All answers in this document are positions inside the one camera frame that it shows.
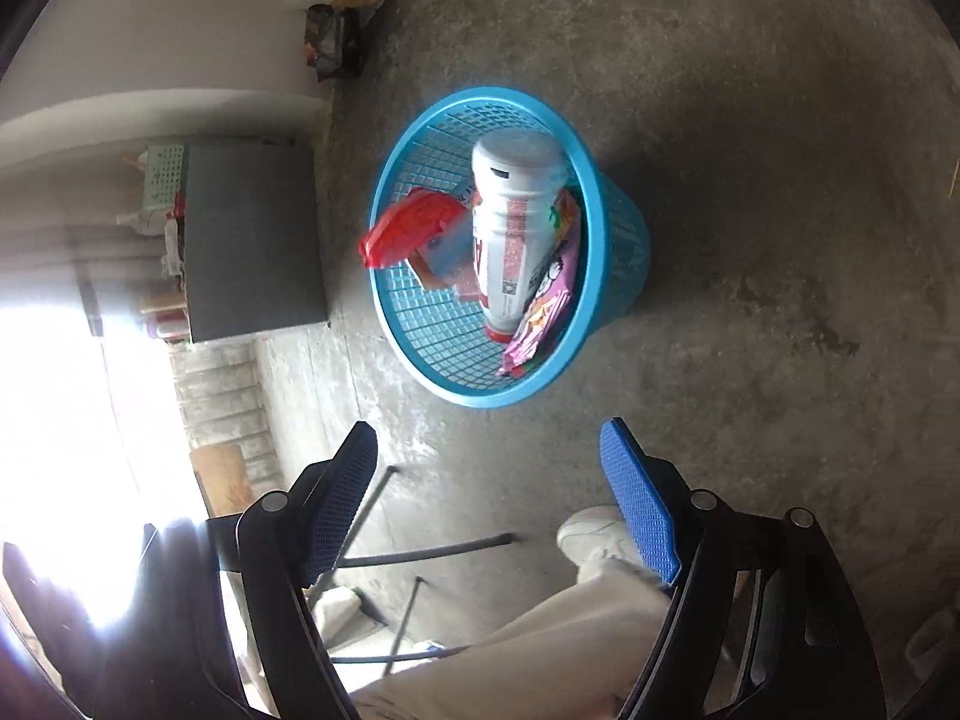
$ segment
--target screw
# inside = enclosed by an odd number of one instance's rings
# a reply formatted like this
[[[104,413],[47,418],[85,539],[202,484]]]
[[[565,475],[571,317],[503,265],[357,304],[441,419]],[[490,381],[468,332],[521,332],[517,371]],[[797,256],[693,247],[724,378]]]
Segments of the screw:
[[[790,509],[790,521],[798,528],[809,528],[813,524],[813,514],[806,509]]]
[[[279,512],[284,506],[287,505],[287,495],[286,493],[280,493],[276,491],[275,493],[267,493],[263,496],[263,500],[260,501],[260,505],[263,507],[265,512]]]
[[[693,490],[693,493],[690,493],[690,503],[697,509],[709,512],[711,509],[716,509],[717,496],[709,490]]]

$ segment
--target shoe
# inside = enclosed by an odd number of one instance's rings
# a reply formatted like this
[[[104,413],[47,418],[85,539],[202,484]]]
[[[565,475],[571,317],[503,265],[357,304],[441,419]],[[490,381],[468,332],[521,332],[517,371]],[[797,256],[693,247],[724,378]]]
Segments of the shoe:
[[[645,567],[617,506],[594,506],[571,514],[557,531],[557,546],[578,568],[597,557]]]

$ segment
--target wooden block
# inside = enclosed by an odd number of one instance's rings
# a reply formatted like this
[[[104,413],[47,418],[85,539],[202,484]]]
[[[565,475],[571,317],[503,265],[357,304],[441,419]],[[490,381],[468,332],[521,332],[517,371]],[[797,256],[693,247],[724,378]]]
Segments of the wooden block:
[[[181,292],[151,295],[150,298],[143,298],[140,302],[141,314],[159,314],[163,311],[176,311],[176,309],[185,308],[186,295]]]
[[[245,512],[253,504],[247,467],[235,443],[194,449],[190,452],[190,461],[210,517]]]

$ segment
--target white plastic bottle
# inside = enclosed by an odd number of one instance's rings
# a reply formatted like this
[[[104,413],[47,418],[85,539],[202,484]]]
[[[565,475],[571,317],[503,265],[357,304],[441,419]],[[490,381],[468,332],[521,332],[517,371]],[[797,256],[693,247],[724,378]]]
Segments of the white plastic bottle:
[[[473,146],[473,264],[487,335],[510,341],[557,245],[553,211],[568,179],[563,148],[544,132],[500,129]]]

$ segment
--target white wall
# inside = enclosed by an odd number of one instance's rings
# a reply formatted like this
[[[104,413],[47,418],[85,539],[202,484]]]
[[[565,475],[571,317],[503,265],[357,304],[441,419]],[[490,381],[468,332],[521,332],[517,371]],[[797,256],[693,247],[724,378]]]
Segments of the white wall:
[[[328,109],[303,34],[284,0],[51,0],[0,81],[0,167],[141,135],[301,135]]]

